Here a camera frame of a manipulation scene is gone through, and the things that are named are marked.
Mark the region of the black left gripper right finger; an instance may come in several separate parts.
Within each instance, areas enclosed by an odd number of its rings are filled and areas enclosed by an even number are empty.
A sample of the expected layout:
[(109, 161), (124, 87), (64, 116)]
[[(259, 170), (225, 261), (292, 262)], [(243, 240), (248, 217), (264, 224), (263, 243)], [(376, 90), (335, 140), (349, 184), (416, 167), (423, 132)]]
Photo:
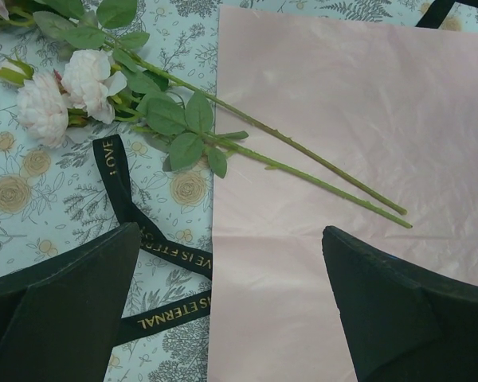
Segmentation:
[(359, 381), (478, 381), (478, 286), (333, 226), (322, 249)]

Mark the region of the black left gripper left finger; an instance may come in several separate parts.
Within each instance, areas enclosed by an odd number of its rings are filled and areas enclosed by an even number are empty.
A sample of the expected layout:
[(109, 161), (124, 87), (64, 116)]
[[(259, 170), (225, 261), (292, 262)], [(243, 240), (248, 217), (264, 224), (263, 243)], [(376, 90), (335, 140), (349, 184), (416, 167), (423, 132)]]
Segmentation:
[(0, 381), (102, 381), (139, 245), (126, 223), (0, 277)]

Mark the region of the black ribbon gold lettering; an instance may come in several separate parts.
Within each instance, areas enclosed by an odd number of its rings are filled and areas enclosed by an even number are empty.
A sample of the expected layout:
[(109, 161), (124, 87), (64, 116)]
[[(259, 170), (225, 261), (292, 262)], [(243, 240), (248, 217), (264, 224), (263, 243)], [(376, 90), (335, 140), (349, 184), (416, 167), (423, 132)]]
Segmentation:
[[(127, 156), (119, 135), (92, 141), (94, 158), (108, 198), (119, 223), (136, 223), (140, 230), (140, 248), (184, 270), (212, 279), (213, 256), (168, 240), (132, 200)], [(164, 330), (204, 318), (210, 314), (211, 292), (160, 306), (144, 313), (123, 318), (117, 345), (161, 333)]]

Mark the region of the light pink flower stem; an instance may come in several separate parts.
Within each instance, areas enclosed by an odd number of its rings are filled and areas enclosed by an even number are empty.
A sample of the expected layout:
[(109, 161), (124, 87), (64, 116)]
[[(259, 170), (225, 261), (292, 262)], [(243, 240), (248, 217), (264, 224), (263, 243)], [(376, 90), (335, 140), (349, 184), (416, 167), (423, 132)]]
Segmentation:
[(317, 185), (402, 227), (411, 226), (402, 219), (406, 211), (401, 206), (328, 162), (323, 166), (381, 202), (381, 206), (242, 146), (240, 142), (248, 137), (244, 131), (214, 133), (214, 112), (208, 97), (194, 91), (187, 101), (175, 100), (140, 67), (138, 59), (122, 49), (77, 50), (62, 72), (37, 72), (18, 58), (7, 57), (0, 64), (0, 80), (17, 87), (18, 122), (45, 146), (59, 147), (68, 129), (90, 122), (133, 123), (137, 131), (151, 134), (167, 152), (170, 170), (185, 170), (206, 158), (211, 171), (224, 178), (228, 157), (240, 154), (268, 169)]

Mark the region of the pale pink flower stem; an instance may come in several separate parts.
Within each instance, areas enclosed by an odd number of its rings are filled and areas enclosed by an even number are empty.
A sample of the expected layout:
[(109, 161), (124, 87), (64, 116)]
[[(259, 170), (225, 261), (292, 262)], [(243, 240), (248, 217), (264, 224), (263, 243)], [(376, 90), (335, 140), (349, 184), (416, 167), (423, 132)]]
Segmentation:
[[(177, 88), (188, 88), (188, 83), (148, 63), (139, 55), (139, 50), (149, 40), (148, 33), (126, 32), (135, 20), (137, 9), (135, 1), (102, 1), (94, 10), (87, 10), (80, 1), (0, 1), (0, 28), (39, 29), (46, 38), (69, 51), (67, 63), (77, 50), (122, 49), (131, 58), (140, 61), (140, 67), (153, 76), (162, 90), (180, 100), (182, 98), (175, 91)], [(191, 87), (190, 96), (194, 91), (202, 92)], [(209, 98), (211, 107), (221, 105), (216, 96), (202, 93)], [(367, 193), (363, 200), (381, 206), (381, 202)]]

